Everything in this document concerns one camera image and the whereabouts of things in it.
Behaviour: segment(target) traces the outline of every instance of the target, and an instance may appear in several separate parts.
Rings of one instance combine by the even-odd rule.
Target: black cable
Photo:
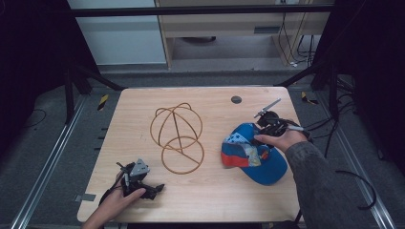
[[[116,181],[114,182],[113,186],[111,186],[111,188],[109,188],[107,191],[105,191],[104,195],[101,197],[100,202],[98,205],[100,205],[104,199],[106,199],[115,189],[120,188],[121,186],[116,187],[116,185],[119,183],[119,181],[122,179],[122,176],[117,176]]]
[[[297,217],[295,217],[294,223],[298,224],[300,222],[301,217],[303,216],[303,213],[300,211],[298,211]]]
[[[309,54],[308,54],[308,59],[307,59],[307,66],[309,67],[312,65],[312,45],[313,45],[313,35],[310,36],[310,43],[309,43]]]
[[[300,125],[298,125],[297,123],[291,121],[291,120],[287,120],[287,119],[283,119],[283,118],[279,118],[280,121],[284,121],[290,125],[296,126],[296,127],[300,127]]]
[[[311,126],[314,126],[314,125],[316,125],[316,124],[318,124],[318,123],[321,123],[321,122],[324,122],[324,121],[326,121],[326,120],[330,120],[330,118],[329,117],[327,117],[327,118],[325,118],[325,119],[322,119],[322,120],[320,120],[320,121],[316,121],[316,122],[314,122],[314,123],[311,123],[310,125],[308,125],[308,126],[306,126],[306,127],[304,127],[304,128],[309,128],[309,127],[311,127]]]
[[[329,150],[329,147],[330,147],[331,137],[333,136],[333,132],[337,129],[337,124],[338,124],[338,123],[339,123],[338,121],[334,121],[333,127],[332,127],[331,130],[330,130],[330,135],[329,135],[328,141],[327,141],[327,147],[326,147],[325,153],[324,153],[324,157],[325,157],[325,158],[328,157],[328,150]]]
[[[339,108],[339,113],[341,113],[341,112],[343,111],[343,109],[345,109],[345,108],[347,108],[347,107],[349,107],[349,106],[352,106],[352,105],[354,105],[354,102],[353,102],[353,101],[347,102],[345,105],[343,105],[343,106],[341,106],[341,107]]]
[[[301,20],[301,23],[300,23],[300,26],[298,27],[298,30],[301,29],[301,26],[302,26],[302,24],[303,24],[305,15],[306,15],[306,13],[304,12],[303,19]],[[291,44],[289,43],[289,38],[288,38],[288,35],[287,35],[287,30],[286,30],[286,23],[285,23],[285,21],[286,21],[286,13],[283,14],[283,24],[282,24],[282,28],[281,28],[281,29],[283,29],[284,35],[286,36],[286,40],[287,40],[288,47],[289,47],[289,53],[291,54],[291,57],[295,60],[295,64],[304,62],[304,61],[306,61],[306,60],[297,60],[297,59],[295,58],[294,54],[292,53],[292,47],[291,47]]]
[[[344,115],[345,113],[347,113],[348,111],[353,111],[354,112],[354,108],[351,108],[351,109],[348,109],[348,110],[346,110],[345,112],[342,112],[342,115]]]
[[[330,117],[330,118],[326,119],[326,120],[325,120],[323,123],[321,123],[320,125],[308,129],[308,131],[314,131],[314,130],[316,130],[316,129],[319,129],[319,128],[325,126],[325,125],[326,125],[328,122],[330,122],[331,120],[333,120],[333,118]]]
[[[303,43],[303,40],[304,40],[304,35],[301,35],[300,41],[298,42],[297,54],[298,54],[299,56],[301,56],[301,57],[307,57],[306,55],[302,55],[302,54],[301,54],[303,51],[300,51],[300,47],[301,47],[301,45],[302,45],[302,43]]]
[[[352,93],[348,93],[348,94],[341,94],[339,97],[337,97],[337,101],[339,101],[342,97],[345,97],[345,96],[350,96],[350,97],[352,97],[353,96],[353,94]]]
[[[357,178],[361,179],[364,183],[366,183],[369,186],[369,188],[372,190],[372,192],[373,192],[373,201],[372,201],[372,203],[370,203],[368,206],[365,206],[365,207],[357,206],[357,208],[359,210],[370,210],[373,206],[375,206],[375,203],[377,202],[377,194],[376,194],[375,189],[373,188],[373,186],[365,178],[363,178],[362,176],[360,176],[358,174],[355,174],[353,172],[344,171],[344,170],[336,170],[335,173],[336,174],[345,174],[345,175],[350,175],[350,176],[357,177]]]
[[[279,42],[280,50],[281,50],[281,52],[283,52],[284,58],[286,59],[286,62],[288,63],[288,58],[286,56],[286,53],[284,52],[283,46],[281,45],[281,31],[283,29],[285,20],[286,20],[286,13],[284,12],[283,13],[283,21],[281,23],[281,27],[280,27],[280,30],[279,30],[279,33],[278,33],[278,42]]]
[[[33,111],[34,112],[42,112],[44,114],[44,116],[41,118],[41,120],[39,120],[39,121],[37,121],[37,122],[35,122],[35,123],[31,124],[31,125],[24,126],[23,128],[30,128],[30,127],[36,126],[39,123],[41,123],[45,119],[45,117],[47,117],[47,113],[42,109],[34,109]]]
[[[312,138],[313,138],[313,139],[318,139],[318,138],[326,137],[326,136],[329,136],[329,135],[330,135],[330,133],[329,133],[329,134],[326,134],[326,135],[313,136]]]

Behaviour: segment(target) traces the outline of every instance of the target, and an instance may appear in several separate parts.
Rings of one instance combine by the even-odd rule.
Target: cable
[[[350,106],[353,106],[354,107],[354,102],[350,102],[350,104],[349,104]],[[342,114],[341,115],[344,115],[345,113],[347,113],[348,111],[353,111],[353,113],[355,114],[355,109],[354,108],[352,108],[352,109],[348,109],[348,110],[346,110],[345,112],[342,112]]]
[[[340,115],[344,115],[345,113],[347,113],[348,111],[350,111],[351,109],[348,109],[347,111],[344,111],[344,112],[343,112],[343,110],[344,110],[345,108],[347,108],[347,107],[349,107],[349,106],[352,106],[352,105],[354,105],[353,102],[348,102],[348,103],[345,104],[343,107],[341,107],[341,108],[339,109]],[[314,136],[313,139],[322,138],[322,137],[326,137],[326,136],[330,136],[330,133],[329,133],[329,134],[326,134],[326,135]]]
[[[314,35],[311,35],[311,36],[310,36],[309,50],[308,50],[308,51],[300,51],[300,47],[301,47],[301,45],[302,45],[302,43],[303,43],[304,37],[305,37],[305,36],[302,35],[301,38],[300,38],[300,41],[299,41],[298,47],[297,47],[297,54],[298,54],[299,56],[304,57],[304,58],[307,59],[307,67],[309,67],[310,65],[312,65],[312,58],[313,58],[313,55],[312,55],[313,51],[312,51],[312,48],[313,48],[314,43],[315,43],[315,42],[314,42]]]
[[[107,191],[105,191],[104,195],[101,197],[100,202],[98,204],[101,205],[101,203],[104,201],[104,199],[106,199],[115,189],[120,188],[121,186],[117,186],[116,185],[119,183],[119,181],[122,179],[123,177],[123,173],[120,174],[120,176],[117,176],[116,181],[114,182],[113,186],[111,186],[111,188],[109,188]]]
[[[324,122],[324,121],[327,121],[327,120],[330,121],[331,118],[327,117],[327,118],[322,119],[322,120],[320,120],[320,121],[316,121],[316,122],[314,122],[314,123],[312,123],[312,124],[306,126],[305,128],[307,129],[307,128],[311,127],[311,126],[314,126],[314,125],[316,125],[316,124],[318,124],[318,123],[321,123],[321,122]]]
[[[325,126],[325,125],[326,125],[328,122],[330,122],[331,120],[333,120],[333,118],[328,118],[328,119],[326,119],[324,122],[322,122],[321,124],[319,124],[318,126],[312,127],[312,128],[310,128],[310,129],[308,129],[308,131],[314,131],[314,130],[316,130],[316,129],[319,129],[319,128]]]
[[[34,110],[32,110],[32,111],[33,111],[33,112],[42,112],[42,113],[44,114],[44,116],[41,118],[41,120],[39,120],[39,121],[37,121],[37,122],[35,122],[35,123],[31,124],[31,125],[24,126],[23,128],[30,128],[30,127],[36,126],[36,125],[38,125],[39,123],[41,123],[41,122],[45,119],[45,117],[47,117],[47,113],[46,113],[44,110],[42,110],[42,109],[34,109]]]
[[[370,203],[368,206],[365,206],[365,207],[357,206],[357,208],[359,210],[370,210],[373,206],[375,206],[375,203],[377,202],[377,194],[376,194],[375,189],[373,188],[373,186],[365,178],[363,178],[362,176],[360,176],[358,174],[355,174],[353,172],[344,171],[344,170],[336,170],[335,173],[336,174],[344,174],[344,175],[350,175],[350,176],[357,177],[357,178],[361,179],[363,182],[365,182],[369,186],[369,188],[372,190],[372,192],[373,192],[373,201],[372,201],[372,203]]]
[[[303,20],[301,20],[301,23],[300,23],[300,26],[299,26],[298,30],[300,30],[301,27],[302,27],[305,14],[306,14],[306,13],[304,12]],[[281,27],[280,27],[280,30],[279,30],[279,33],[278,33],[278,43],[279,43],[279,46],[280,46],[281,51],[283,52],[284,58],[286,59],[286,62],[288,63],[287,55],[286,55],[286,53],[284,52],[283,46],[281,45],[281,39],[280,39],[280,38],[281,38],[281,32],[282,32],[282,30],[284,30],[284,34],[285,34],[285,36],[286,36],[286,40],[287,40],[288,47],[289,47],[289,53],[291,54],[291,57],[295,60],[294,64],[298,64],[298,63],[301,63],[301,62],[306,61],[306,60],[297,60],[297,59],[295,58],[294,54],[292,53],[292,47],[291,47],[291,44],[290,44],[290,42],[289,42],[289,38],[288,38],[288,35],[287,35],[287,30],[286,30],[286,13],[285,13],[285,12],[283,12],[283,21],[282,21],[282,24],[281,24]]]
[[[302,216],[303,216],[303,213],[301,212],[301,209],[300,209],[300,211],[298,211],[297,216],[295,217],[294,223],[298,224],[300,222],[300,219]]]
[[[340,99],[342,99],[342,97],[345,97],[345,96],[350,96],[350,97],[352,97],[353,94],[352,94],[352,93],[342,94],[342,95],[340,95],[339,97],[337,97],[337,101],[339,101]]]
[[[329,147],[330,147],[331,137],[333,136],[333,132],[337,129],[337,124],[338,124],[338,123],[339,123],[338,121],[334,121],[333,127],[332,127],[331,130],[330,130],[330,134],[329,134],[328,141],[327,141],[327,147],[326,147],[325,153],[324,153],[324,157],[325,157],[325,158],[328,157],[328,150],[329,150]]]

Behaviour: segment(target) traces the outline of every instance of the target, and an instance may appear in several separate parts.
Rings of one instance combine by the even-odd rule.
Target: gray sleeve
[[[286,157],[297,185],[297,195],[308,228],[369,228],[336,173],[309,142],[292,145]]]

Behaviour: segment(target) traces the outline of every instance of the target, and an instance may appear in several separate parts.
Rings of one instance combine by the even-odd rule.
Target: colorful cap
[[[271,185],[287,171],[287,163],[276,148],[253,145],[259,128],[254,123],[239,125],[223,142],[221,158],[225,166],[240,167],[254,181]]]

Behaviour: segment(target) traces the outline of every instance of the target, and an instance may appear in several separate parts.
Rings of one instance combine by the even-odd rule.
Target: gray floor
[[[174,52],[170,70],[147,71],[143,68],[136,74],[106,73],[105,76],[126,87],[272,85],[290,78],[307,66],[307,63],[301,63],[297,68],[283,66],[275,51],[275,44],[268,37],[217,37],[211,43],[179,39],[176,45],[178,49]],[[328,116],[322,105],[302,101],[301,92],[308,90],[308,82],[310,77],[289,89],[303,126]],[[69,228],[80,225],[76,219],[79,202],[74,199],[76,195],[85,192],[96,163],[97,148],[102,146],[102,139],[99,137],[105,136],[104,128],[109,126],[119,98],[119,92],[93,80],[91,83],[94,89],[90,95],[75,94],[76,102],[84,99],[83,111],[42,197],[37,202],[29,222],[30,227],[47,228],[57,225],[58,228]],[[317,99],[322,100],[324,93],[326,92],[319,92]],[[105,108],[98,111],[98,102],[104,94],[108,94],[109,99]],[[342,104],[346,102],[350,100],[342,99]],[[21,209],[62,132],[65,120],[63,88],[42,94],[36,100],[35,109],[37,111],[27,121],[28,126],[33,126],[21,130],[20,136],[10,148],[12,156],[1,164],[1,228],[8,228]],[[355,107],[349,107],[341,114],[339,126],[351,144],[361,168],[379,194],[378,199],[387,210],[388,216],[396,227],[405,228],[405,177],[391,161],[378,159],[373,142],[353,109]],[[326,125],[312,134],[326,135],[330,128],[331,125]],[[316,138],[314,143],[325,150],[327,138]],[[328,159],[333,168],[352,168],[337,133],[331,140]],[[353,204],[367,205],[359,182],[345,176],[341,176],[339,182],[347,187]],[[363,214],[369,219],[371,227],[394,228],[378,225],[374,218],[375,210],[363,211]]]

